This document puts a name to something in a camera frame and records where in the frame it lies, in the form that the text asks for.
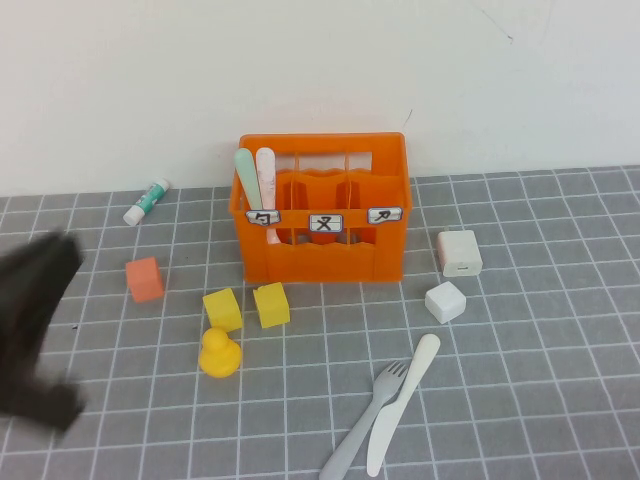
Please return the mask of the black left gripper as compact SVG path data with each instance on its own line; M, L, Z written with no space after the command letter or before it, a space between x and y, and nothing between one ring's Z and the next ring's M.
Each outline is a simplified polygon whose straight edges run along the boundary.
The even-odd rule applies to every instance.
M77 385L33 375L52 317L84 260L76 235L52 231L1 256L1 413L67 431L86 401Z

